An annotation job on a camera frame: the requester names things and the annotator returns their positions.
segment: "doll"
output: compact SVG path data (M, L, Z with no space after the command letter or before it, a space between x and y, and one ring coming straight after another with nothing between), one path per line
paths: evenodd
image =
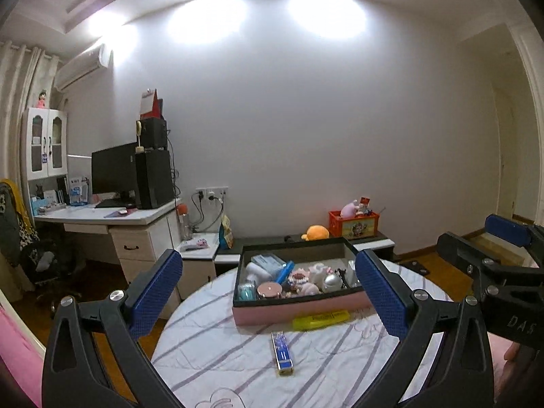
M45 108L46 96L47 96L47 92L45 90L42 90L37 98L36 108Z

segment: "air conditioner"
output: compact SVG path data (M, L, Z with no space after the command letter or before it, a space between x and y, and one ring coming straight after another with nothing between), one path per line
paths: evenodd
M109 66L112 50L105 44L88 49L70 60L56 72L54 86L64 92L73 83L98 69Z

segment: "pink bedding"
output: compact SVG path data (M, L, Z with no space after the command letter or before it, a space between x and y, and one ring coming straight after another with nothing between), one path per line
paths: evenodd
M0 307L0 356L26 395L41 408L44 361Z

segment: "blue gripper pad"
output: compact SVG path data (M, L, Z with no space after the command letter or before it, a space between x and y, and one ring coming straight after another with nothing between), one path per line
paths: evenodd
M176 250L166 250L153 268L147 272L152 277L131 305L129 333L134 340L147 336L151 332L160 312L180 280L182 272L183 262ZM140 277L134 280L131 287L138 286L138 279Z
M391 336L408 334L407 308L371 258L361 251L355 258L355 274Z
M485 231L518 247L531 245L531 236L526 226L501 216L489 215L485 220Z

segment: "cabinet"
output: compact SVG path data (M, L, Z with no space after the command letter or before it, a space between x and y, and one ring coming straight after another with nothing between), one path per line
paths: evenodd
M109 232L128 283L153 267L166 249L174 249L181 243L175 211L145 227L112 226ZM180 294L174 289L159 317L170 318L180 303Z
M66 163L65 112L29 108L22 129L22 164L27 180L40 180L68 173Z

